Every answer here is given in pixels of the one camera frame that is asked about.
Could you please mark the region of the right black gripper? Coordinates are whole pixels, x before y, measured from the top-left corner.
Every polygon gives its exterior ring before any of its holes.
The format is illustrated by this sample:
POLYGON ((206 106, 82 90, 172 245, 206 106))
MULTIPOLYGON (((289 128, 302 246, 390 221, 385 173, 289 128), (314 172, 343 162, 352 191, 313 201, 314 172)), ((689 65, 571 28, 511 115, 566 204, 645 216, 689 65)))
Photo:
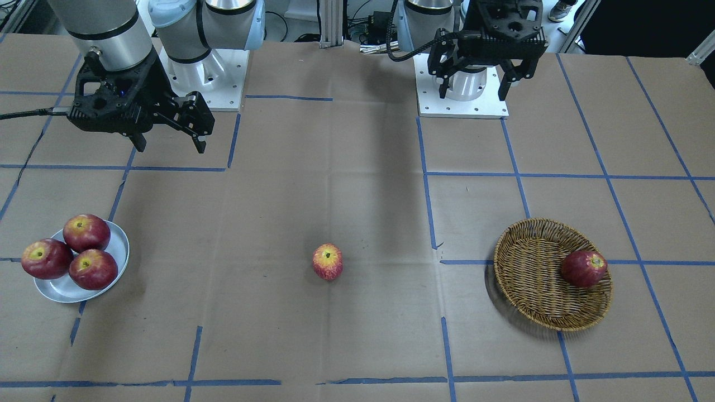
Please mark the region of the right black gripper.
POLYGON ((138 65, 120 71, 107 70, 99 51, 87 51, 68 120, 83 131, 125 135, 137 152, 145 152, 145 134, 153 125, 162 124, 189 135, 203 154, 215 125, 201 92, 183 97, 173 92, 155 48, 138 65))

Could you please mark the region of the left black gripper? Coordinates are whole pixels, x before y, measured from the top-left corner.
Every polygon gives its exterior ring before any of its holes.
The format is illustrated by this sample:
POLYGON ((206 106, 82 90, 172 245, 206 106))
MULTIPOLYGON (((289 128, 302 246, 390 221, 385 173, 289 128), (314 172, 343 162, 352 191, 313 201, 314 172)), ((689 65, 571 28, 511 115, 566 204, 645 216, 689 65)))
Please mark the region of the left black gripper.
POLYGON ((437 79, 440 99, 458 70, 500 65, 498 97, 506 101, 511 86, 533 78, 546 51, 542 16, 541 1, 470 1, 461 28, 441 28, 432 40, 427 68, 437 79))

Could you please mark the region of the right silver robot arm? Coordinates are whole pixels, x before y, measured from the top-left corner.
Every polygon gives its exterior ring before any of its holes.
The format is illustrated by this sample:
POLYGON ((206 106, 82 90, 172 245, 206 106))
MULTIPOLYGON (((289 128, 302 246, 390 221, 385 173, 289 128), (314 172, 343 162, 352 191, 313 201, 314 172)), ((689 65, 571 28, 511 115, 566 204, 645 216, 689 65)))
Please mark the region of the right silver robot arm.
POLYGON ((263 1, 150 1, 163 62, 136 2, 49 5, 83 56, 67 119, 85 132, 123 135, 138 152, 145 133, 166 125, 204 153, 215 125, 204 94, 232 84, 218 52, 258 49, 264 39, 263 1))

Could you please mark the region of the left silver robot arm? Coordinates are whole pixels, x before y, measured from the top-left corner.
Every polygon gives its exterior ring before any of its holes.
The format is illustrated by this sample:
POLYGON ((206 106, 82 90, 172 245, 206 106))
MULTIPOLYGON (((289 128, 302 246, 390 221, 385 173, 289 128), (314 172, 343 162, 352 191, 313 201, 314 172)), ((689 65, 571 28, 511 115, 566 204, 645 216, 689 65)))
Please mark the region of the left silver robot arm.
POLYGON ((427 73, 442 99, 479 97, 483 83, 462 95, 458 81, 482 79, 489 67, 500 66, 497 94, 504 101, 511 86, 534 76, 549 45, 540 1, 395 1, 390 13, 403 51, 389 52, 390 59, 427 54, 427 73))

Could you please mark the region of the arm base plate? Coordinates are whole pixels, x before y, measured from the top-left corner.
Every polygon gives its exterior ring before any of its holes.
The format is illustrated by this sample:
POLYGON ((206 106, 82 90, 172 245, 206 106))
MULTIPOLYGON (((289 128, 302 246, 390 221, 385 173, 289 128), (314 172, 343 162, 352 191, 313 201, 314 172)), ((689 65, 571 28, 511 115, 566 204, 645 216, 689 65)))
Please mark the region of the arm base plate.
POLYGON ((212 49, 205 59, 182 64, 171 60, 165 50, 159 53, 176 94, 199 92, 212 111, 221 112, 239 111, 249 56, 247 50, 212 49))
POLYGON ((476 72, 458 71, 449 78, 445 96, 442 80, 428 73, 427 54, 414 58, 414 77, 421 117, 503 119, 509 116, 507 103, 499 99, 500 79, 495 66, 474 66, 476 72))

